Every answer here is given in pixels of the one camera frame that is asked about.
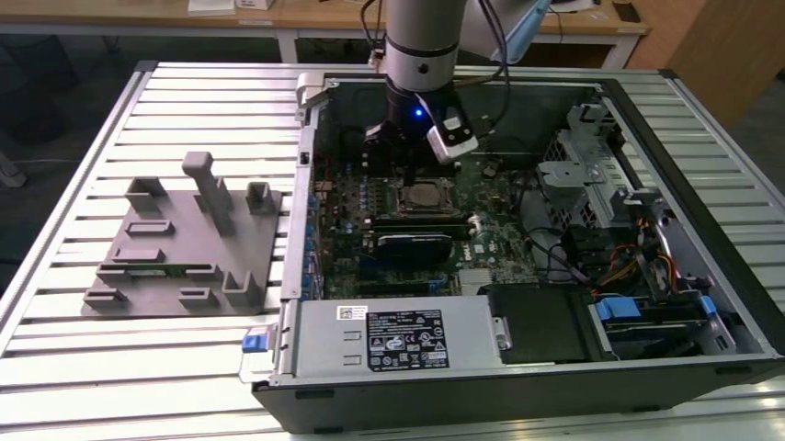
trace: power supply label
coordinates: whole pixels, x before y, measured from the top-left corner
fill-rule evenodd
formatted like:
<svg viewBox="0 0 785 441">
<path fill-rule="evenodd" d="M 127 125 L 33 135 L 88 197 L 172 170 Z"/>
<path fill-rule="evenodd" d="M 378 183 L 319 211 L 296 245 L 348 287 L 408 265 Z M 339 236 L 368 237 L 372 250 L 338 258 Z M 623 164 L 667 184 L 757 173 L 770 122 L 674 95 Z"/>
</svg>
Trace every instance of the power supply label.
<svg viewBox="0 0 785 441">
<path fill-rule="evenodd" d="M 442 311 L 368 312 L 366 327 L 374 372 L 450 367 Z"/>
</svg>

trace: blue plastic latch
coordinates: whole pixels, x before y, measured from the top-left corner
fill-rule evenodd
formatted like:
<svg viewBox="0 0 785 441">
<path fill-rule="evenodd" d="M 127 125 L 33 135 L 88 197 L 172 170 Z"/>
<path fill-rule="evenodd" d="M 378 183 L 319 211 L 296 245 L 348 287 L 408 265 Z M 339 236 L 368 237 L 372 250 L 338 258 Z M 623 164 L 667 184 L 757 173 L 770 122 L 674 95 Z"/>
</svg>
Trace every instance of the blue plastic latch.
<svg viewBox="0 0 785 441">
<path fill-rule="evenodd" d="M 243 354 L 267 352 L 267 335 L 245 335 L 243 337 Z"/>
<path fill-rule="evenodd" d="M 597 304 L 599 320 L 633 319 L 641 317 L 635 300 L 630 297 L 610 297 Z"/>
<path fill-rule="evenodd" d="M 597 315 L 599 316 L 599 320 L 602 322 L 609 320 L 609 318 L 611 317 L 611 310 L 609 309 L 609 306 L 605 304 L 605 300 L 597 303 L 594 307 L 597 308 Z"/>
<path fill-rule="evenodd" d="M 701 302 L 702 310 L 706 312 L 706 315 L 717 314 L 717 306 L 709 296 L 701 296 L 698 301 Z"/>
</svg>

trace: slotted metal surface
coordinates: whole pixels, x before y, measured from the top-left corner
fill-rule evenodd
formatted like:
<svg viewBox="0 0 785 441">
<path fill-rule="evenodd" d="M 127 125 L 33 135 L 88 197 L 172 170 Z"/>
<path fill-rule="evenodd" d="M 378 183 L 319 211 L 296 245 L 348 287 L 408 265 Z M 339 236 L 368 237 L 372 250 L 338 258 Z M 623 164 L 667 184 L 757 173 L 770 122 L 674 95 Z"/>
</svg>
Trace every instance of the slotted metal surface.
<svg viewBox="0 0 785 441">
<path fill-rule="evenodd" d="M 308 71 L 366 72 L 347 65 Z M 229 188 L 263 178 L 284 195 L 270 280 L 283 273 L 299 130 L 295 78 L 306 69 L 262 64 L 161 63 L 136 73 L 72 187 L 11 286 L 0 311 L 0 431 L 4 439 L 312 439 L 283 433 L 240 383 L 239 341 L 278 319 L 256 317 L 83 319 L 83 290 L 128 208 L 136 175 L 191 189 L 179 166 L 187 151 L 209 151 Z M 463 74 L 486 73 L 466 68 Z M 713 121 L 695 113 L 677 83 L 654 72 L 517 70 L 518 77 L 615 78 L 774 299 L 785 303 L 785 215 L 780 196 Z M 642 163 L 630 157 L 643 183 Z M 565 433 L 585 439 L 710 435 L 780 439 L 785 379 L 719 390 L 673 410 L 512 423 L 424 427 L 338 438 L 521 439 Z M 729 424 L 729 416 L 738 424 Z"/>
</svg>

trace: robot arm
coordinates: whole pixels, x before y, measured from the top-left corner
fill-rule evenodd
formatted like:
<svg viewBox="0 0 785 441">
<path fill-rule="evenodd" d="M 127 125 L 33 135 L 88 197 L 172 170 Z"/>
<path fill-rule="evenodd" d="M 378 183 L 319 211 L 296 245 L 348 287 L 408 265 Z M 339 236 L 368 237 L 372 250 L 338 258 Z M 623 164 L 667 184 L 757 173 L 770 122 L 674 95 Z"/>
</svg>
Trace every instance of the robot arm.
<svg viewBox="0 0 785 441">
<path fill-rule="evenodd" d="M 478 147 L 452 73 L 459 48 L 502 60 L 498 38 L 482 11 L 490 3 L 470 0 L 467 7 L 466 0 L 387 1 L 387 116 L 368 132 L 371 147 L 414 152 L 416 145 L 427 140 L 440 164 L 452 162 Z M 534 39 L 550 0 L 492 3 L 498 15 L 504 17 L 499 21 L 507 47 L 514 49 L 506 61 L 514 62 Z"/>
</svg>

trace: motherboard chip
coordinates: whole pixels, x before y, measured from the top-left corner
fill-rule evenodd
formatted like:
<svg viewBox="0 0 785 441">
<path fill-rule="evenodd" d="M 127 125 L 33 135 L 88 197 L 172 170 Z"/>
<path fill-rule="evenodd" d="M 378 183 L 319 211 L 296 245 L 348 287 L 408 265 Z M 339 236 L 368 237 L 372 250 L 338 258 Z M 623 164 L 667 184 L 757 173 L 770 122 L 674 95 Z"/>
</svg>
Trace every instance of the motherboard chip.
<svg viewBox="0 0 785 441">
<path fill-rule="evenodd" d="M 418 179 L 408 187 L 398 190 L 399 215 L 455 214 L 446 179 Z"/>
</svg>

